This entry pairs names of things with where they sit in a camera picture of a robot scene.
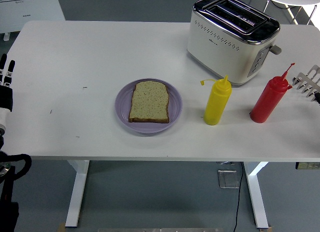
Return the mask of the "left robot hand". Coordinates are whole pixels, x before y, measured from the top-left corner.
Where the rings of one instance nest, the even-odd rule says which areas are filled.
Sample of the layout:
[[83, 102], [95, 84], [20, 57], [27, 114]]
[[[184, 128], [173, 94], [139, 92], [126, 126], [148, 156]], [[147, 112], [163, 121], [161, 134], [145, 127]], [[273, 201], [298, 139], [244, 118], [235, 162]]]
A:
[[7, 115], [13, 110], [13, 90], [11, 88], [12, 74], [15, 68], [15, 61], [11, 60], [7, 70], [5, 65], [7, 54], [4, 53], [0, 58], [0, 134], [6, 131]]

